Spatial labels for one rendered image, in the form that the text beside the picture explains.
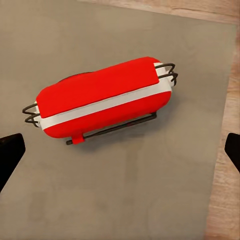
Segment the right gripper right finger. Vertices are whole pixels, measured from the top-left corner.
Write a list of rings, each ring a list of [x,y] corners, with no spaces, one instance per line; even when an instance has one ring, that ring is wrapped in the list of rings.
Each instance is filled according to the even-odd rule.
[[[225,142],[224,150],[240,172],[240,135],[229,133]]]

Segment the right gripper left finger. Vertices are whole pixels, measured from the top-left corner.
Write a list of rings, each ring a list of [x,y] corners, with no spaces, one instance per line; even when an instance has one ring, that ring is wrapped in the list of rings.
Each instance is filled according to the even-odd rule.
[[[0,138],[0,192],[25,152],[25,142],[21,133]]]

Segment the radio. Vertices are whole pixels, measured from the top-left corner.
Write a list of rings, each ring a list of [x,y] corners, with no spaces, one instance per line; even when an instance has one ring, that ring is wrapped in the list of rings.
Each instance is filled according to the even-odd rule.
[[[166,66],[172,66],[169,71]],[[177,84],[175,64],[163,64],[153,57],[141,57],[98,71],[66,77],[44,88],[34,104],[22,113],[26,123],[41,127],[52,138],[72,137],[67,145],[85,142],[86,138],[156,119],[165,106],[171,87]],[[36,112],[26,112],[36,107]],[[146,114],[148,117],[102,130],[89,136],[84,133],[127,121]]]

